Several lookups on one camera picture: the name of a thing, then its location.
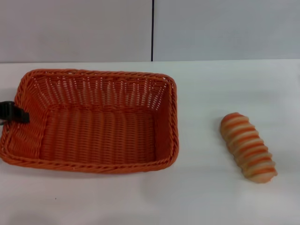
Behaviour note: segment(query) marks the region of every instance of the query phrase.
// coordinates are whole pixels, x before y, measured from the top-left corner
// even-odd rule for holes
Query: black clip
[[[6,121],[29,123],[29,113],[15,106],[14,102],[0,102],[0,125],[3,125]]]

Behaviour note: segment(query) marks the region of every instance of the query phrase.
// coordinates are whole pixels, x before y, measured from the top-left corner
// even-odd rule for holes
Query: basket rim
[[[152,80],[164,81],[171,86],[171,111],[170,111],[170,137],[171,137],[171,152],[169,157],[161,159],[158,161],[148,162],[148,163],[135,163],[135,164],[87,164],[87,163],[77,163],[69,161],[49,161],[42,159],[34,159],[27,157],[19,157],[7,150],[7,147],[11,141],[12,133],[15,129],[18,129],[19,125],[17,123],[5,124],[2,131],[2,136],[0,139],[0,157],[7,163],[13,165],[21,165],[25,167],[43,168],[47,169],[45,165],[51,165],[53,170],[66,170],[66,171],[77,171],[77,172],[92,172],[96,173],[97,170],[101,170],[100,173],[118,173],[118,169],[124,170],[129,169],[126,173],[131,172],[146,172],[153,170],[160,170],[169,167],[173,164],[178,156],[179,152],[179,140],[178,140],[178,128],[177,128],[177,93],[175,81],[165,74],[156,74],[148,72],[124,72],[124,71],[89,71],[89,70],[79,70],[79,69],[35,69],[28,72],[21,80],[20,85],[17,90],[15,97],[16,105],[22,106],[22,95],[26,93],[26,87],[31,78],[36,76],[38,73],[43,73],[43,76],[57,76],[56,73],[60,73],[59,76],[80,76],[84,74],[86,77],[100,76],[100,77],[119,77],[124,78],[146,78]]]

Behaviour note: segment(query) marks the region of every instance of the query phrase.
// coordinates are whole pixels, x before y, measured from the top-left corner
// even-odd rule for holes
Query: bread
[[[277,176],[272,154],[248,117],[238,112],[226,115],[221,121],[220,132],[247,179],[266,183]]]

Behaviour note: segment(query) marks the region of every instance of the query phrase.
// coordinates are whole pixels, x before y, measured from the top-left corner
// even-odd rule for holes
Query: wicker basket
[[[9,164],[133,173],[164,169],[178,155],[176,85],[166,75],[37,69],[15,104],[30,123],[4,125],[0,157]]]

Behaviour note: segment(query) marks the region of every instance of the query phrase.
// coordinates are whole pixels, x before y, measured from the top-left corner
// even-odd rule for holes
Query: striped bread
[[[247,179],[266,183],[277,176],[272,154],[248,117],[237,112],[226,115],[221,121],[220,132]]]

